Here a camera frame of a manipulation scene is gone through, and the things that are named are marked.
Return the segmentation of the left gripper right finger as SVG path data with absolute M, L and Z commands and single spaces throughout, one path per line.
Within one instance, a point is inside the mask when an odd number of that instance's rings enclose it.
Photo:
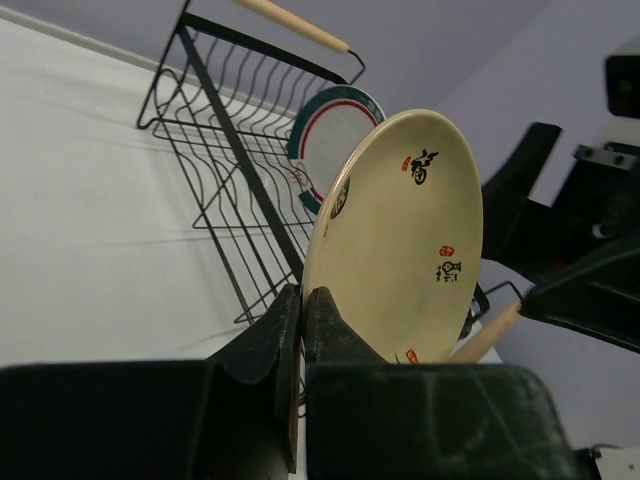
M 382 360 L 321 287 L 305 308 L 311 479 L 576 479 L 548 389 L 503 364 Z

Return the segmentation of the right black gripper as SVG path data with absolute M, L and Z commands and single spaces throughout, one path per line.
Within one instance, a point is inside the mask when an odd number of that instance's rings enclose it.
M 639 148 L 579 145 L 551 205 L 530 199 L 562 130 L 531 124 L 483 185 L 482 256 L 533 283 L 520 314 L 639 351 Z

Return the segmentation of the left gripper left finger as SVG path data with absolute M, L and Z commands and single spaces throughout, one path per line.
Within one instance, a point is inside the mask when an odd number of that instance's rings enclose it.
M 5 479 L 284 479 L 296 466 L 300 293 L 205 359 L 1 371 Z

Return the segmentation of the cream plate with characters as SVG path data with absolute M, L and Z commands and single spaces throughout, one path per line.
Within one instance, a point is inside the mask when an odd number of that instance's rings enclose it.
M 432 110 L 400 112 L 364 137 L 328 191 L 302 303 L 327 289 L 385 360 L 443 362 L 472 303 L 482 241 L 479 174 L 461 131 Z

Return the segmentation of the white plate green red rim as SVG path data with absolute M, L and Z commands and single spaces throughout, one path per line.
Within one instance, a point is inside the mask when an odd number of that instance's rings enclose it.
M 361 140 L 386 119 L 379 103 L 351 85 L 314 95 L 299 110 L 287 144 L 292 183 L 302 205 L 317 214 L 346 160 Z

